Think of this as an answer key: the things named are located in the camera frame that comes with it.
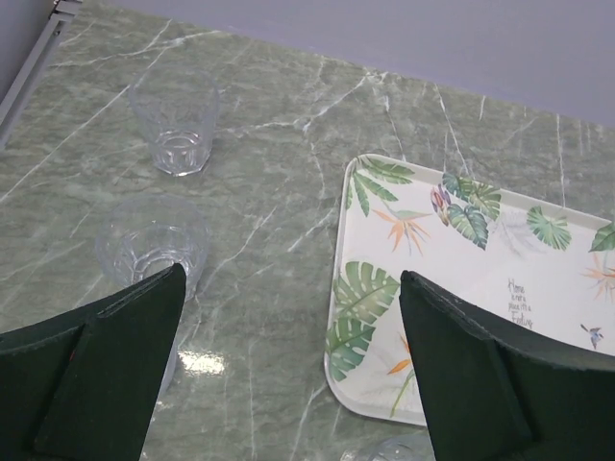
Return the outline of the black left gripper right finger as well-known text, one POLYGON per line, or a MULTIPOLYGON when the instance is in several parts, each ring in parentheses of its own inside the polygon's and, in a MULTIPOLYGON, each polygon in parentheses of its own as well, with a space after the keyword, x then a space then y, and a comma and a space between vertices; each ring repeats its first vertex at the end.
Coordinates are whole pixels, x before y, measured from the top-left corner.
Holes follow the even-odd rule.
POLYGON ((413 271, 399 304, 436 459, 613 459, 612 356, 517 326, 413 271))

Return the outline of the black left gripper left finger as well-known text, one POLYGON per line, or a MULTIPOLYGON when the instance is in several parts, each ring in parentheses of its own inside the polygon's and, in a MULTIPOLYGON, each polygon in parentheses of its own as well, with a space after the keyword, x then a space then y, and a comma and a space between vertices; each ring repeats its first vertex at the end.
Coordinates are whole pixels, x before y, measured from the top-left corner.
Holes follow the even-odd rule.
POLYGON ((175 263, 104 299, 2 333, 2 459, 138 459, 185 286, 175 263))

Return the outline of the clear faceted glass bottom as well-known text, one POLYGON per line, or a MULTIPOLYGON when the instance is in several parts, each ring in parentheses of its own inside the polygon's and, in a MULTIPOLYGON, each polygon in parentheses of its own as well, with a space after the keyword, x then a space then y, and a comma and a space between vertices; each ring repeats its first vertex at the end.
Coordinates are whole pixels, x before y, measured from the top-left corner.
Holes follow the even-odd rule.
POLYGON ((425 434, 407 434, 364 446, 347 449, 340 461, 434 461, 431 440, 425 434))

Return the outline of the clear faceted glass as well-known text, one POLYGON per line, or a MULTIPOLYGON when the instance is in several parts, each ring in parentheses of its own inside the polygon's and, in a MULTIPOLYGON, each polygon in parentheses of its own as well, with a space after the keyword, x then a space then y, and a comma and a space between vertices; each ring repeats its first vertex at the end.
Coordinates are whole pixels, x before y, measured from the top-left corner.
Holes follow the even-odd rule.
POLYGON ((205 167, 220 108, 219 88, 208 72, 154 65, 135 78, 128 96, 156 168, 184 177, 205 167))
POLYGON ((431 440, 425 434, 407 434, 364 446, 347 449, 340 461, 434 461, 431 440))
POLYGON ((167 194, 138 195, 112 210, 95 239, 103 273, 127 287, 179 263, 185 298, 191 300, 203 275, 211 235, 193 203, 167 194))

